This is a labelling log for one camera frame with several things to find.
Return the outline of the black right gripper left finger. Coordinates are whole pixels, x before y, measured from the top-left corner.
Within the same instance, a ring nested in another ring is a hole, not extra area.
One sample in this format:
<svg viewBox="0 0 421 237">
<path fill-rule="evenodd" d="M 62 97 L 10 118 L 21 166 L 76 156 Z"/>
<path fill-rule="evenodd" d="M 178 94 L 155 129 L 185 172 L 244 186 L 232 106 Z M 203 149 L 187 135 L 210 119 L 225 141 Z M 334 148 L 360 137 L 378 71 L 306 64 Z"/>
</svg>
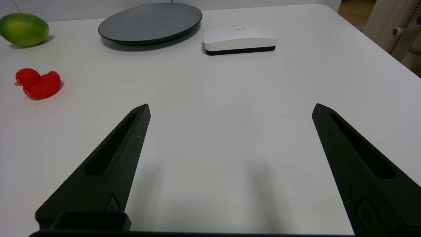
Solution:
<svg viewBox="0 0 421 237">
<path fill-rule="evenodd" d="M 151 118 L 149 105 L 130 111 L 37 209 L 40 229 L 63 212 L 124 212 Z"/>
</svg>

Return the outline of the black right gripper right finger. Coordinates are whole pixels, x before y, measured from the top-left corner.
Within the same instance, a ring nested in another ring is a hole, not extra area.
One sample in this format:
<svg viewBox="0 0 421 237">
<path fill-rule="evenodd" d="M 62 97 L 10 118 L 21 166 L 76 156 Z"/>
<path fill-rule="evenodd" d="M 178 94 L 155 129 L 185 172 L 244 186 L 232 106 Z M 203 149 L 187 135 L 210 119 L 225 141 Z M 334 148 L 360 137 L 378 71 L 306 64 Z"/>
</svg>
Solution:
<svg viewBox="0 0 421 237">
<path fill-rule="evenodd" d="M 312 119 L 356 236 L 421 233 L 421 189 L 333 109 Z"/>
</svg>

